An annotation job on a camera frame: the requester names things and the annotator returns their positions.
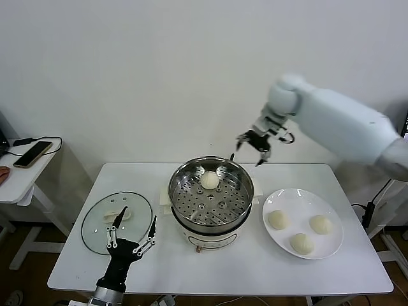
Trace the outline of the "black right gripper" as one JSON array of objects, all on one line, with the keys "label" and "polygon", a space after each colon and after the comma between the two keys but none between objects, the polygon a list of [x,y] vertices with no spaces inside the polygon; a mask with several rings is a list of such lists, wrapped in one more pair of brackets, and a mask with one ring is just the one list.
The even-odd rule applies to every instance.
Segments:
[{"label": "black right gripper", "polygon": [[244,143],[248,143],[251,147],[260,152],[260,159],[256,163],[256,167],[266,163],[271,156],[271,147],[268,142],[268,135],[260,136],[253,130],[246,131],[237,136],[236,150],[240,150]]}]

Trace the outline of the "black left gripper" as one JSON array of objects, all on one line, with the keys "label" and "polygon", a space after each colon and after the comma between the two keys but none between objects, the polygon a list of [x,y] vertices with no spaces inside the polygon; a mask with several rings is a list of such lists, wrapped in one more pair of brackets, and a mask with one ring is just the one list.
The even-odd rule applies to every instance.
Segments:
[{"label": "black left gripper", "polygon": [[117,228],[120,226],[127,206],[115,217],[111,226],[106,228],[106,248],[110,255],[110,262],[106,272],[96,286],[110,290],[126,290],[126,278],[131,264],[140,259],[153,246],[155,246],[156,222],[155,215],[147,233],[147,238],[141,244],[123,238],[117,239]]}]

